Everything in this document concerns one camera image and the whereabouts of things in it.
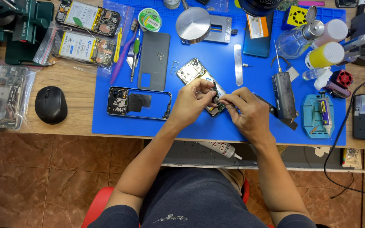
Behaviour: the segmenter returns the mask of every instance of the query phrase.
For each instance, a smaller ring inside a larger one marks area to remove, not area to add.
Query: green screwdriver handle
[[[133,52],[134,53],[139,53],[139,46],[140,46],[140,40],[136,39],[135,40],[135,46],[133,47]]]

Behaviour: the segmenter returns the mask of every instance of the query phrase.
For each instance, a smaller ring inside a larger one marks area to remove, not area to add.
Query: phone battery
[[[94,62],[93,55],[96,39],[76,33],[64,32],[59,55]]]
[[[76,25],[73,18],[80,19],[83,27],[94,30],[94,24],[101,9],[88,4],[73,1],[67,13],[65,23]]]

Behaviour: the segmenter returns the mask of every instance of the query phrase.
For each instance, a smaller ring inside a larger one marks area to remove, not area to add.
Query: black mouse
[[[67,117],[67,103],[63,91],[55,86],[39,90],[34,102],[34,110],[43,122],[60,123]]]

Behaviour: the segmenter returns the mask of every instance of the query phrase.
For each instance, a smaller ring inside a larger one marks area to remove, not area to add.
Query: man
[[[216,106],[211,103],[216,94],[212,87],[207,80],[195,79],[179,91],[169,119],[125,169],[105,210],[89,228],[137,228],[139,223],[142,228],[266,227],[248,212],[232,175],[205,168],[159,172],[178,133],[194,123],[205,106]],[[316,228],[277,151],[268,105],[246,87],[220,102],[237,107],[228,109],[232,121],[256,148],[260,188],[274,226]],[[237,183],[239,189],[243,181]]]

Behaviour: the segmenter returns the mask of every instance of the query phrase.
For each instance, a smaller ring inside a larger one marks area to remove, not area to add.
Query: disassembled smartphone
[[[145,91],[145,92],[154,92],[154,93],[163,93],[170,96],[170,100],[167,105],[167,110],[164,112],[164,116],[162,118],[156,117],[137,117],[128,115],[129,111],[140,111],[142,106],[150,106],[150,95],[142,95],[142,94],[129,94],[129,91]],[[155,119],[155,120],[167,120],[170,116],[170,108],[171,108],[171,93],[164,91],[151,91],[144,89],[132,89],[125,87],[115,87],[112,86],[109,88],[109,96],[108,96],[108,109],[107,113],[110,115],[123,116],[123,117],[135,117],[135,118],[144,118],[144,119]]]
[[[116,44],[109,39],[57,30],[54,35],[51,54],[53,56],[81,60],[110,67],[113,63]]]
[[[120,14],[102,7],[80,3],[73,0],[62,0],[56,14],[56,21],[77,27],[73,18],[78,18],[87,29],[108,37],[113,37],[120,23]]]
[[[22,118],[21,108],[24,79],[28,68],[0,66],[0,128],[17,129]]]
[[[226,92],[222,89],[222,87],[218,84],[218,82],[210,75],[208,70],[200,63],[197,58],[191,59],[186,65],[181,67],[177,71],[177,76],[184,83],[184,85],[189,84],[196,78],[202,78],[207,81],[213,82],[214,87],[212,90],[216,91],[216,95],[213,97],[212,101],[217,104],[217,107],[209,107],[206,106],[205,110],[212,116],[215,117],[217,114],[222,112],[226,106],[219,102],[219,97],[224,96]]]

